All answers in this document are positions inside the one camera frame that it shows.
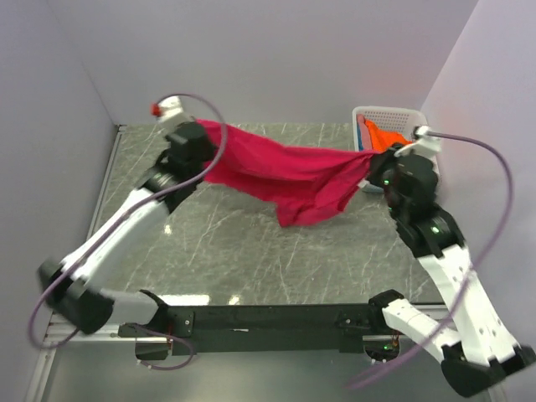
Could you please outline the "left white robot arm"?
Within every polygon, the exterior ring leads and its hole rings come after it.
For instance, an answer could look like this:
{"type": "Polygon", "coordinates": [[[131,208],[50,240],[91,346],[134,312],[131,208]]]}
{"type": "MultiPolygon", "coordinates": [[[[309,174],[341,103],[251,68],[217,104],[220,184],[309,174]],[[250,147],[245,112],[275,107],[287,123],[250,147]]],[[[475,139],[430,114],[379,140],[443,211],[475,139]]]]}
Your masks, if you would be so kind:
{"type": "Polygon", "coordinates": [[[150,337],[166,329],[167,305],[159,297],[148,291],[105,288],[108,275],[127,251],[196,190],[204,167],[216,154],[196,121],[179,125],[165,138],[167,149],[112,217],[61,262],[47,260],[38,269],[46,304],[86,335],[108,323],[137,323],[150,337]]]}

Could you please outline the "magenta t shirt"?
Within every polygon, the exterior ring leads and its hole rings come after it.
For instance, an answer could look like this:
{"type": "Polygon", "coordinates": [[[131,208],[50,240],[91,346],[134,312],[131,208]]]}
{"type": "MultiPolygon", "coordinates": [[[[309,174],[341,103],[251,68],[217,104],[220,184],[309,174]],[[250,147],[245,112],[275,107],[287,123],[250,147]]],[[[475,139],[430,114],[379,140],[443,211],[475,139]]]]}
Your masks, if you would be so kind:
{"type": "Polygon", "coordinates": [[[281,227],[318,224],[342,213],[377,155],[287,146],[231,125],[227,132],[223,156],[205,181],[274,204],[281,227]]]}

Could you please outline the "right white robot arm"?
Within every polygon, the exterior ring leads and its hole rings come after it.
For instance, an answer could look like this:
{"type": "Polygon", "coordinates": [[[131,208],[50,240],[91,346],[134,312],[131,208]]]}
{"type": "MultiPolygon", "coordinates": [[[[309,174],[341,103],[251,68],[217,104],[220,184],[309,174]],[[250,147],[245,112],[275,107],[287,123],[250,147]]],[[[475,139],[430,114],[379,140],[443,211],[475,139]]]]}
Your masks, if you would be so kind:
{"type": "Polygon", "coordinates": [[[422,346],[447,383],[470,398],[533,365],[535,352],[502,324],[461,230],[436,203],[434,163],[401,148],[397,144],[375,156],[368,180],[383,189],[399,237],[432,279],[455,326],[441,326],[393,290],[369,300],[368,326],[378,334],[392,329],[422,346]]]}

